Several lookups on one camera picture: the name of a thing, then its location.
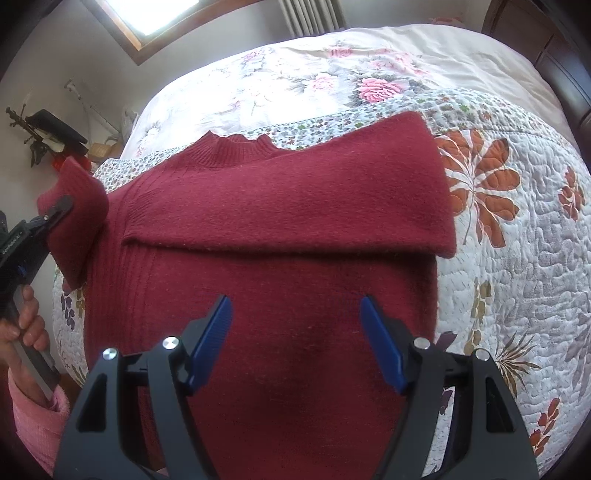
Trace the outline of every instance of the metal screw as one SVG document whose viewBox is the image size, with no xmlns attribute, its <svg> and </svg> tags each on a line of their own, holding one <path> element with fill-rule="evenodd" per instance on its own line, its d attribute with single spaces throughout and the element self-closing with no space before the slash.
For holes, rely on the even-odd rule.
<svg viewBox="0 0 591 480">
<path fill-rule="evenodd" d="M 482 360 L 483 362 L 486 362 L 490 357 L 491 357 L 490 353 L 487 352 L 486 350 L 484 350 L 483 348 L 479 348 L 478 350 L 476 350 L 476 358 L 478 360 Z"/>
<path fill-rule="evenodd" d="M 113 360 L 117 356 L 116 348 L 108 348 L 103 352 L 103 358 L 105 360 Z"/>
<path fill-rule="evenodd" d="M 416 337 L 413 344 L 415 347 L 421 350 L 427 350 L 431 346 L 431 342 L 423 337 Z"/>
<path fill-rule="evenodd" d="M 178 347 L 180 340 L 176 337 L 167 337 L 163 340 L 162 346 L 166 348 L 166 350 L 174 350 Z"/>
</svg>

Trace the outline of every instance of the wall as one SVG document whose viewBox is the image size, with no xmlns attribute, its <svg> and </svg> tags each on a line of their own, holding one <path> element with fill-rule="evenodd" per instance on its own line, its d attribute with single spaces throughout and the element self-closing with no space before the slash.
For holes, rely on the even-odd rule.
<svg viewBox="0 0 591 480">
<path fill-rule="evenodd" d="M 88 121 L 80 103 L 64 90 L 74 79 L 81 93 L 92 94 L 110 119 L 125 105 L 136 111 L 166 84 L 215 60 L 261 45 L 286 40 L 288 31 L 276 0 L 264 0 L 224 15 L 172 43 L 136 66 L 79 0 L 64 0 L 33 31 L 0 82 L 0 111 L 7 106 L 26 112 L 46 108 L 83 135 Z M 48 163 L 29 168 L 24 131 L 0 121 L 0 209 L 14 226 L 37 214 L 35 199 L 56 181 Z M 92 121 L 92 138 L 107 132 Z M 49 259 L 33 287 L 41 314 L 51 320 L 54 263 Z"/>
<path fill-rule="evenodd" d="M 347 26 L 397 27 L 462 16 L 472 0 L 340 0 Z"/>
<path fill-rule="evenodd" d="M 464 23 L 471 30 L 482 31 L 482 24 L 491 0 L 466 0 L 466 15 Z"/>
</svg>

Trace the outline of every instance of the window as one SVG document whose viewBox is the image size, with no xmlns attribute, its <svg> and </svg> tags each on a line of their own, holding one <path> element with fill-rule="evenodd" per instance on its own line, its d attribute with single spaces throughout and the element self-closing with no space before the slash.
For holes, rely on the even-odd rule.
<svg viewBox="0 0 591 480">
<path fill-rule="evenodd" d="M 82 0 L 137 65 L 191 30 L 259 1 Z"/>
</svg>

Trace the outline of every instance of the window frame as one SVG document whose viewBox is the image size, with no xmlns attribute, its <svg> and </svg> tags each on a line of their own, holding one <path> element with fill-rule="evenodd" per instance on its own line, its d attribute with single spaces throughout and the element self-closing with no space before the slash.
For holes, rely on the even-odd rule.
<svg viewBox="0 0 591 480">
<path fill-rule="evenodd" d="M 106 0 L 82 0 L 82 3 L 127 52 L 136 65 L 141 65 L 152 55 L 195 28 L 260 1 L 210 0 L 205 5 L 197 4 L 179 15 L 170 24 L 148 36 L 142 35 L 128 26 Z"/>
</svg>

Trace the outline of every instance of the floral bedspread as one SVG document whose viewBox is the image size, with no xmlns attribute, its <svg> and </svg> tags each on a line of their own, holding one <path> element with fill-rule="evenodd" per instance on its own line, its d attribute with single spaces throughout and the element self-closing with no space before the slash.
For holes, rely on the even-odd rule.
<svg viewBox="0 0 591 480">
<path fill-rule="evenodd" d="M 486 35 L 418 24 L 297 38 L 190 72 L 150 101 L 121 158 L 442 87 L 501 96 L 574 143 L 556 96 L 521 55 Z"/>
<path fill-rule="evenodd" d="M 456 216 L 457 255 L 438 259 L 437 346 L 493 355 L 544 473 L 591 408 L 591 176 L 572 145 L 522 108 L 466 89 L 243 133 L 300 149 L 407 110 L 422 114 L 436 138 Z M 107 161 L 97 177 L 112 191 L 180 149 Z M 62 281 L 58 274 L 55 333 L 68 370 L 83 381 L 85 293 L 62 292 Z M 443 459 L 452 402 L 453 391 L 444 392 L 426 473 Z"/>
</svg>

